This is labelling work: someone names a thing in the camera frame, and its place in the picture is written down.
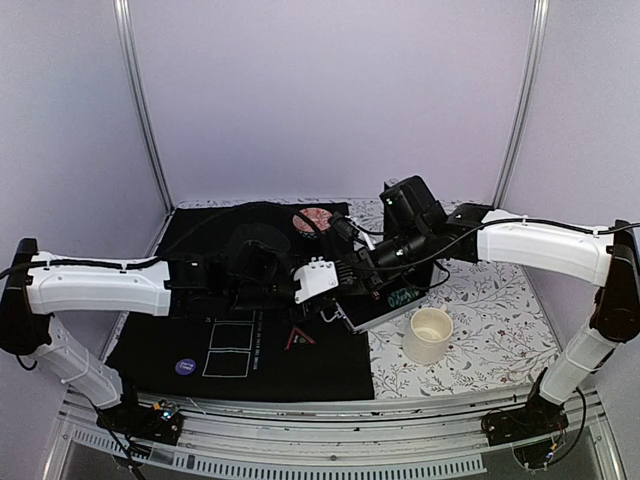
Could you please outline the red triangular all-in marker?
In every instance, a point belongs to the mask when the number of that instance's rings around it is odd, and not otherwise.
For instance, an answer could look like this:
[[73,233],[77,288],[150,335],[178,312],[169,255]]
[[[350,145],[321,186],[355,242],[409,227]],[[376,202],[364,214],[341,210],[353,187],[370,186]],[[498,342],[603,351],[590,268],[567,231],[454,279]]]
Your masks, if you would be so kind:
[[316,341],[311,336],[305,333],[298,326],[293,326],[286,342],[285,350],[290,351],[296,348],[312,346],[315,344]]

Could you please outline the purple small blind button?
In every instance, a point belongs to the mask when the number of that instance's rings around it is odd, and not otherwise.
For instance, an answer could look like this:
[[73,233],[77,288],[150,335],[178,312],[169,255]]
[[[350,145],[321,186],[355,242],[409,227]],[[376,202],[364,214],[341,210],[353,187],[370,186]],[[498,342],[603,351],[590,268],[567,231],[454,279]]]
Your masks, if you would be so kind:
[[197,368],[196,361],[191,358],[184,358],[176,362],[175,372],[180,376],[192,375]]

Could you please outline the green blue poker chip stack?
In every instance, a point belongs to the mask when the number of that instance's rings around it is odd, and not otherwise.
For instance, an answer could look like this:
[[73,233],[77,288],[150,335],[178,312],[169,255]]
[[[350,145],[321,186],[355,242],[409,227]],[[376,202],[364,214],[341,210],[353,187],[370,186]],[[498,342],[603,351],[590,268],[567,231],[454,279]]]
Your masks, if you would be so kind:
[[387,303],[390,308],[396,309],[415,301],[421,295],[422,293],[419,290],[403,287],[390,292],[387,296]]

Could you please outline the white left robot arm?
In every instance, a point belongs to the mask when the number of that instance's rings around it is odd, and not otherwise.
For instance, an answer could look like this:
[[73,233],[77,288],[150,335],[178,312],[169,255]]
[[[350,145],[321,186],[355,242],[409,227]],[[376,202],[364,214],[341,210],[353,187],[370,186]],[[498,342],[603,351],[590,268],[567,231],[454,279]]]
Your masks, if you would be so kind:
[[343,287],[336,262],[296,264],[253,244],[248,260],[177,254],[138,260],[65,258],[22,239],[1,273],[1,349],[50,368],[128,434],[148,426],[131,382],[106,366],[56,319],[59,312],[114,311],[195,320],[253,311],[307,312]]

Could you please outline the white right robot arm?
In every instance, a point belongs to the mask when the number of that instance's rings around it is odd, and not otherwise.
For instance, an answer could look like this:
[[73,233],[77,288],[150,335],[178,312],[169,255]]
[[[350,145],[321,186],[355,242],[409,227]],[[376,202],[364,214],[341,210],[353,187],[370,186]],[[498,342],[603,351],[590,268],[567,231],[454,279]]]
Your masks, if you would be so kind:
[[507,262],[565,274],[597,286],[586,325],[539,377],[517,427],[537,436],[586,376],[639,334],[639,253],[633,224],[581,227],[466,203],[446,213],[412,176],[380,195],[389,220],[381,242],[335,253],[331,286],[364,295],[438,259]]

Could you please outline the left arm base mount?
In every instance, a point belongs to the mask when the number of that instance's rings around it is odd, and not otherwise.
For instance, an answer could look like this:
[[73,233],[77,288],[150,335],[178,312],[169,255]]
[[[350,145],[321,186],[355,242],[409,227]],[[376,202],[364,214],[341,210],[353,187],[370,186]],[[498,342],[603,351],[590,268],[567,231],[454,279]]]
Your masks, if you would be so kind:
[[177,403],[162,399],[151,406],[144,406],[134,398],[109,408],[98,408],[96,424],[128,439],[176,446],[182,433],[184,416]]

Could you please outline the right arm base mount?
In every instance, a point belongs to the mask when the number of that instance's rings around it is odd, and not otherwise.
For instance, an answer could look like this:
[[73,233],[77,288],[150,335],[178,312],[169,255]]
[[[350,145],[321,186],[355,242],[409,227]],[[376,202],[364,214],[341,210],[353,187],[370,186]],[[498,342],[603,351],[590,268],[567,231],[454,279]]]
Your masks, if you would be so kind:
[[550,466],[569,426],[564,407],[540,395],[540,385],[546,371],[544,369],[536,379],[523,406],[511,410],[494,409],[481,419],[481,430],[490,446],[547,435],[546,440],[513,449],[516,461],[527,470]]

